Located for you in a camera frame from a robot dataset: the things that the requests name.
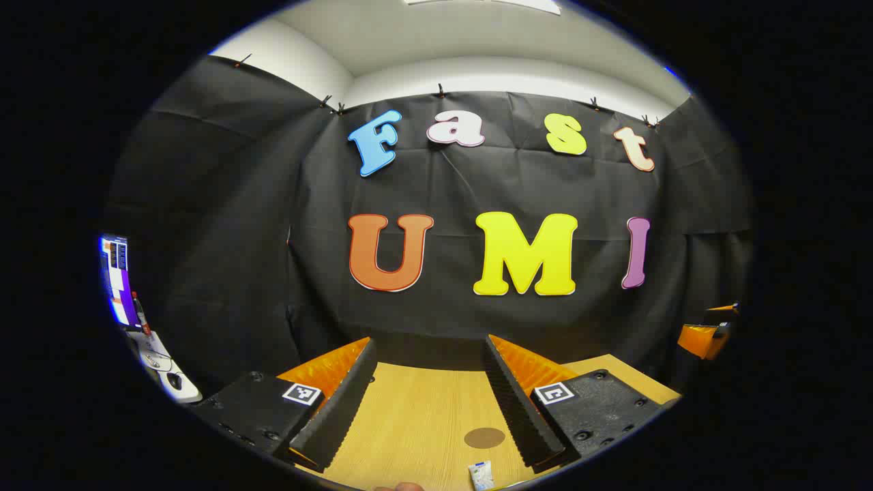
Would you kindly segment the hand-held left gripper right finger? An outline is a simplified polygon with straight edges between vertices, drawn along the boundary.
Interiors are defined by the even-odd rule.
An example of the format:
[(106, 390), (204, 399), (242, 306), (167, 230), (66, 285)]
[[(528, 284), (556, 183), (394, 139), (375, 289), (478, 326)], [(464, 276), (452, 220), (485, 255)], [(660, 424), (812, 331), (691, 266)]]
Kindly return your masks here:
[(484, 340), (484, 366), (524, 465), (536, 473), (595, 459), (666, 410), (607, 368), (578, 374), (494, 335)]

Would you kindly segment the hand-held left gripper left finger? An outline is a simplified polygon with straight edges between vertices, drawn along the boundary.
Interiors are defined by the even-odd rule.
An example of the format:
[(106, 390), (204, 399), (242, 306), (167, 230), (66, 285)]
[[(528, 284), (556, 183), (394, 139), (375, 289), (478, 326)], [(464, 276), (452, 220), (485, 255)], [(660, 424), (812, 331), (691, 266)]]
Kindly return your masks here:
[(376, 352), (375, 341), (362, 338), (278, 376), (252, 371), (192, 411), (259, 453), (322, 472), (361, 406)]

